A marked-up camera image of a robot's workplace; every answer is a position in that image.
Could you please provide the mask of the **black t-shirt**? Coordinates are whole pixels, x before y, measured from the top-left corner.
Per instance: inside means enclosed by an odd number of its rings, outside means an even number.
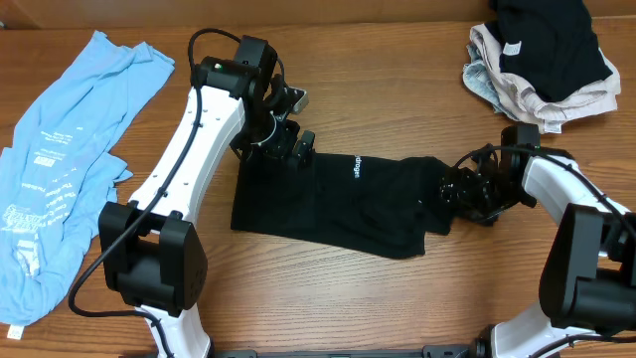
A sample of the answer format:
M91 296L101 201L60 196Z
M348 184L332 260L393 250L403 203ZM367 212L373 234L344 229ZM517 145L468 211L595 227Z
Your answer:
M238 173L231 227L403 260L424 255L428 233L447 235L453 211L435 157L391 160L316 153L299 169L248 159Z

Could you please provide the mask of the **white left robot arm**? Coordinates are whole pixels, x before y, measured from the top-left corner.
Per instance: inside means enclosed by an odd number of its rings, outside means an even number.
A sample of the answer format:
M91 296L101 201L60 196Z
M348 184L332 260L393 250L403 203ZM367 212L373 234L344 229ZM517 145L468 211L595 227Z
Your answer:
M211 357L198 299L208 259L196 226L227 150L287 158L298 129L288 121L309 98L275 73L279 60L206 57L194 67L183 117L167 148L126 204L108 202L98 230L109 289L126 314L145 320L158 357Z

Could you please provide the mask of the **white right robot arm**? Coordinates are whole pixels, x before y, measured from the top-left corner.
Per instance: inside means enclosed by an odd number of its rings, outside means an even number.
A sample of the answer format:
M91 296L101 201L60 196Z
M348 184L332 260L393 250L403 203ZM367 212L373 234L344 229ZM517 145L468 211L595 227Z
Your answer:
M472 151L441 182L443 202L473 223L491 224L516 204L541 205L557 225L539 298L491 325L467 357L557 357L579 342L635 340L635 214L611 200L566 151L535 144Z

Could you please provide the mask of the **beige crumpled shorts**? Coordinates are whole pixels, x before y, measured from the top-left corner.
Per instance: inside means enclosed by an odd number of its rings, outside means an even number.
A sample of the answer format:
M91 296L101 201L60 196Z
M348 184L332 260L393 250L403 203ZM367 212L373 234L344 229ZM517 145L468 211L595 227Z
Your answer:
M470 29L469 43L477 47L488 75L499 95L501 105L509 112L508 118L527 124L535 124L541 134L562 131L568 122L601 115L618 108L621 94L621 78L604 55L600 56L609 76L587 85L576 85L564 93L552 95L522 75L503 69L503 58L521 53L522 45L501 42L491 25L479 24Z

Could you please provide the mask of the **grey patterned cloth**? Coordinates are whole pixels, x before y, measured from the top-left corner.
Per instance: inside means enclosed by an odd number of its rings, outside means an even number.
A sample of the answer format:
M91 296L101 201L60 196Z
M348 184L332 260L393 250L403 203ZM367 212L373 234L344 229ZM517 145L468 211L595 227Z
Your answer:
M470 63L463 66L462 80L464 85L474 94L486 100L493 106L495 113L508 115L509 112L501 105L499 95L488 75L481 55L473 44L466 46Z

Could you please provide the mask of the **dark navy folded garment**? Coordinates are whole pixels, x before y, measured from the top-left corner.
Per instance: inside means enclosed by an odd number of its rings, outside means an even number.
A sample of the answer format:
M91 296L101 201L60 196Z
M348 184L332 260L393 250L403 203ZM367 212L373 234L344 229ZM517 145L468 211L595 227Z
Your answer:
M552 95L609 76L591 16L581 0L492 0L497 38L520 43L521 53L503 58L503 69Z

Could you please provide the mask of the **light blue t-shirt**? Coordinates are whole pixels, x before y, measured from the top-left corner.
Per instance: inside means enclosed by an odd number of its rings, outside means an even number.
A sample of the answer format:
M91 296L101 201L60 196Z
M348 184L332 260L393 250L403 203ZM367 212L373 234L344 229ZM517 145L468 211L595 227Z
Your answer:
M97 219L131 177L111 148L167 83L174 61L94 32L28 108L1 154L1 321L28 326L78 275Z

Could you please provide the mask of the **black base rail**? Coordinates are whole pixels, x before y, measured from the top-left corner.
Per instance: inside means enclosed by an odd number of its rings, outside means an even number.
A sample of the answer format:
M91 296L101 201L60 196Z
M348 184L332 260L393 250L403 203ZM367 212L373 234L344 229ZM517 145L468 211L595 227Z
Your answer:
M349 350L266 352L254 350L218 351L208 358L487 358L493 357L484 341L471 345L426 345L418 350Z

